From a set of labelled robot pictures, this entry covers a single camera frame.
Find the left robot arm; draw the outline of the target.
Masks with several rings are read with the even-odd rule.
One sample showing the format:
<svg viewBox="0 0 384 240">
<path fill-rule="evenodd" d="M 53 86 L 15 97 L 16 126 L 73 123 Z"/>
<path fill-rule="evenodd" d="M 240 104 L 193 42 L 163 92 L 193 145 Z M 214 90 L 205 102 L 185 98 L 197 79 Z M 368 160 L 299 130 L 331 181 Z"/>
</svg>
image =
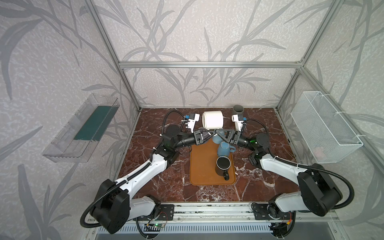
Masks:
<svg viewBox="0 0 384 240">
<path fill-rule="evenodd" d="M 115 181 L 105 180 L 99 187 L 93 203 L 83 212 L 83 228 L 104 227 L 110 234 L 124 224 L 141 216 L 157 216 L 160 203 L 151 197 L 136 199 L 136 193 L 152 178 L 169 168 L 179 157 L 179 149 L 206 143 L 224 125 L 221 111 L 208 111 L 202 115 L 183 117 L 187 132 L 178 125 L 162 126 L 161 140 L 150 153 L 149 159 L 131 173 Z"/>
</svg>

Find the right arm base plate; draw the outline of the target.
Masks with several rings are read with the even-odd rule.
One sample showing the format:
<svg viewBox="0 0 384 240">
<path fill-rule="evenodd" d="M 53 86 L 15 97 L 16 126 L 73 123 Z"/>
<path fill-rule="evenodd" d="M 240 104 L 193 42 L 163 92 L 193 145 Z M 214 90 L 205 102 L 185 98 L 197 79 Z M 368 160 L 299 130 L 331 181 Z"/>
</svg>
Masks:
<svg viewBox="0 0 384 240">
<path fill-rule="evenodd" d="M 251 204 L 252 212 L 256 220 L 288 222 L 292 219 L 291 213 L 282 212 L 276 205 L 272 204 Z"/>
</svg>

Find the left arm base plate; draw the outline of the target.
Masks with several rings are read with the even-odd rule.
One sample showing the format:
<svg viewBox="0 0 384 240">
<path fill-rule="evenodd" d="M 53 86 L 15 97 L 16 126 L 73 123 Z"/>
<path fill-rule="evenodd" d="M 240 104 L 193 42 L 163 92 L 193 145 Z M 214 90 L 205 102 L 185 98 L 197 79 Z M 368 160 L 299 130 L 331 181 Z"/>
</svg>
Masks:
<svg viewBox="0 0 384 240">
<path fill-rule="evenodd" d="M 158 204 L 155 205 L 151 213 L 151 219 L 155 221 L 171 221 L 175 213 L 175 205 L 173 204 Z"/>
</svg>

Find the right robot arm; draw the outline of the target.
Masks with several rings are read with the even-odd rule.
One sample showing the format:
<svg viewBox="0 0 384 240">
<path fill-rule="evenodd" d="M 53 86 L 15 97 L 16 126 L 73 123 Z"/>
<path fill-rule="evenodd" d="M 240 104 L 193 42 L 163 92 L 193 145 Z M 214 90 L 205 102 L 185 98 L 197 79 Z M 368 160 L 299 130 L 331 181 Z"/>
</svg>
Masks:
<svg viewBox="0 0 384 240">
<path fill-rule="evenodd" d="M 244 136 L 247 121 L 236 130 L 217 129 L 225 142 L 251 150 L 250 163 L 258 169 L 275 173 L 295 183 L 299 190 L 278 194 L 267 206 L 266 213 L 277 219 L 282 213 L 313 213 L 323 217 L 331 210 L 347 207 L 355 198 L 353 185 L 343 176 L 328 171 L 320 164 L 297 164 L 272 154 L 269 131 Z"/>
</svg>

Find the grey mug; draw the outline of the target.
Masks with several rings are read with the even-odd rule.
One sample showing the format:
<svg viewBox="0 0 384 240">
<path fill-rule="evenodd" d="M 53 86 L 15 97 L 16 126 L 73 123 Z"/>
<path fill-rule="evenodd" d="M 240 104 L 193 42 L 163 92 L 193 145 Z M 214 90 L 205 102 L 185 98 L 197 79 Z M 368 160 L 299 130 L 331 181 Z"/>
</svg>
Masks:
<svg viewBox="0 0 384 240">
<path fill-rule="evenodd" d="M 232 108 L 232 115 L 243 115 L 244 107 L 241 105 L 235 105 Z"/>
</svg>

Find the white mug red inside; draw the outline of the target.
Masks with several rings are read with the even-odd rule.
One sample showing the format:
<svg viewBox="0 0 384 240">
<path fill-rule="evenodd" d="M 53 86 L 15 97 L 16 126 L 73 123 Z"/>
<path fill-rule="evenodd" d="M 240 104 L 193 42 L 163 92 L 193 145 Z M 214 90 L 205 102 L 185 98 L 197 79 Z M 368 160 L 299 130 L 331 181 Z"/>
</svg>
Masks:
<svg viewBox="0 0 384 240">
<path fill-rule="evenodd" d="M 203 127 L 207 130 L 222 129 L 224 117 L 221 111 L 204 112 L 202 116 Z"/>
</svg>

